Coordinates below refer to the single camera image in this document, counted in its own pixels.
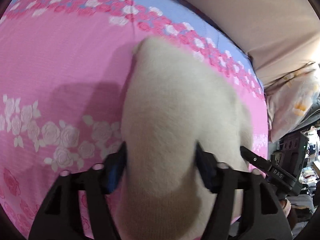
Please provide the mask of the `person's right hand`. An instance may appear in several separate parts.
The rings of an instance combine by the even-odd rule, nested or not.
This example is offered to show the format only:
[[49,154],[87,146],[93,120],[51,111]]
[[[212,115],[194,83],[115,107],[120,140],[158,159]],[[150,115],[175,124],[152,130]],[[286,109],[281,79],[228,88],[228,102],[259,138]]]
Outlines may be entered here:
[[291,211],[291,203],[286,198],[283,200],[280,200],[279,202],[285,217],[287,217]]

